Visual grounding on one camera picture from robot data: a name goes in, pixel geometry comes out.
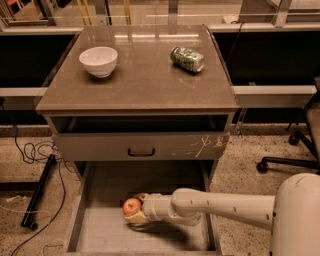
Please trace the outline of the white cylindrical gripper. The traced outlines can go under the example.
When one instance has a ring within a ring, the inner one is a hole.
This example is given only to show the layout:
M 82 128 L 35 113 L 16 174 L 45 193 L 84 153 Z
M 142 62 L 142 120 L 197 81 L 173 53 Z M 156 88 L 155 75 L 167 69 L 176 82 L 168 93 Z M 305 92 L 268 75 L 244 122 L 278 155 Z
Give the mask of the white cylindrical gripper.
M 170 195 L 138 193 L 135 198 L 143 202 L 142 211 L 126 214 L 124 219 L 131 224 L 146 223 L 147 220 L 172 222 L 176 211 L 172 205 Z

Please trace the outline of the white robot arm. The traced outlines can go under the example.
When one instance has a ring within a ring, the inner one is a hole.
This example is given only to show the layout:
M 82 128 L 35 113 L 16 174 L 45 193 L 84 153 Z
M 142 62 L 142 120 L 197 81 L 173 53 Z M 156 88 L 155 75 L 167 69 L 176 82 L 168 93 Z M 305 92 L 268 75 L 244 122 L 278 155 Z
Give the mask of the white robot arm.
M 320 176 L 286 179 L 274 196 L 202 192 L 180 188 L 170 195 L 140 193 L 123 204 L 127 222 L 196 225 L 202 213 L 271 231 L 270 256 L 320 256 Z

